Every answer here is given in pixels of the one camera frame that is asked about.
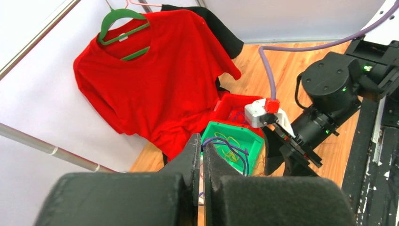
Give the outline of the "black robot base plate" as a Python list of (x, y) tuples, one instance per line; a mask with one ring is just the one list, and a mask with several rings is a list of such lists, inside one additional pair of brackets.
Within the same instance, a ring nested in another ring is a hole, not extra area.
[(342, 190), (358, 226), (399, 224), (399, 103), (365, 100)]

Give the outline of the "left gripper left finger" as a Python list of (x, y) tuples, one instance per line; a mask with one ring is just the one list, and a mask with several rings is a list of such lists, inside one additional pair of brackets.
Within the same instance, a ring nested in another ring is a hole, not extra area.
[(189, 188), (194, 207), (199, 206), (201, 136), (191, 135), (184, 149), (172, 161), (159, 170), (160, 173), (179, 173)]

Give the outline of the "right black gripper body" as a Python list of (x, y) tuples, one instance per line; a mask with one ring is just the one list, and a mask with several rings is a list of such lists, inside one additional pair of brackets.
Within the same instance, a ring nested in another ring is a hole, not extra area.
[(282, 126), (276, 124), (274, 133), (280, 142), (278, 152), (285, 164), (283, 175), (317, 177), (318, 174), (310, 168), (310, 164), (321, 167), (321, 158), (301, 139), (290, 135)]

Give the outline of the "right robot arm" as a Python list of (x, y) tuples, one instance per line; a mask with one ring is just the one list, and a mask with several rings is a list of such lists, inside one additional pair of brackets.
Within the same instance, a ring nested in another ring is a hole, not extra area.
[(293, 134), (280, 120), (267, 113), (263, 123), (274, 123), (275, 129), (264, 128), (267, 142), (264, 172), (272, 174), (285, 165), (286, 176), (315, 176), (310, 163), (320, 167), (315, 153), (329, 136), (360, 108), (360, 98), (379, 101), (386, 96), (399, 96), (399, 17), (398, 1), (381, 10), (378, 19), (344, 39), (350, 45), (343, 54), (329, 52), (297, 76), (311, 105), (291, 124)]

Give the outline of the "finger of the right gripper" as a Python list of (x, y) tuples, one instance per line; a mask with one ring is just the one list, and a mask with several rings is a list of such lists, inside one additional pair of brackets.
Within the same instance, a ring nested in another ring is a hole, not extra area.
[(262, 131), (266, 148), (264, 173), (269, 176), (284, 162), (283, 155), (279, 150), (283, 146), (283, 142), (273, 130), (262, 129)]

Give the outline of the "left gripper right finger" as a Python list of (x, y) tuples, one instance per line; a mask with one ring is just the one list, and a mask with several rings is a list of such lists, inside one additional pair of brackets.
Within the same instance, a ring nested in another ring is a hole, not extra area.
[(206, 209), (212, 209), (216, 201), (216, 198), (213, 196), (222, 186), (221, 178), (223, 176), (243, 177), (242, 173), (239, 173), (219, 155), (215, 145), (209, 142), (203, 148), (203, 177)]

